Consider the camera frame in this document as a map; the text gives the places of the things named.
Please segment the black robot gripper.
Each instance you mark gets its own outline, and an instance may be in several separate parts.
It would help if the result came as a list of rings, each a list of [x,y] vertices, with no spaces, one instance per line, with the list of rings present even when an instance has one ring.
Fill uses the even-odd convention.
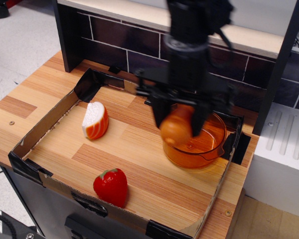
[[[164,44],[168,65],[137,70],[135,75],[139,85],[136,93],[151,102],[157,128],[170,114],[173,104],[194,107],[192,136],[198,136],[213,111],[231,110],[236,89],[208,72],[212,64],[208,38],[188,42],[168,34],[164,37]]]

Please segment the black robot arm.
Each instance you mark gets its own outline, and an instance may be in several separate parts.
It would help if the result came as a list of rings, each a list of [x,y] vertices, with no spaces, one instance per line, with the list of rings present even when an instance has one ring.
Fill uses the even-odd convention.
[[[231,46],[221,28],[230,23],[233,6],[227,0],[170,0],[167,5],[171,24],[164,44],[169,63],[137,70],[137,94],[150,102],[157,126],[173,104],[193,107],[190,126],[198,136],[213,111],[226,113],[233,106],[235,87],[207,70],[212,64],[209,36],[218,34]]]

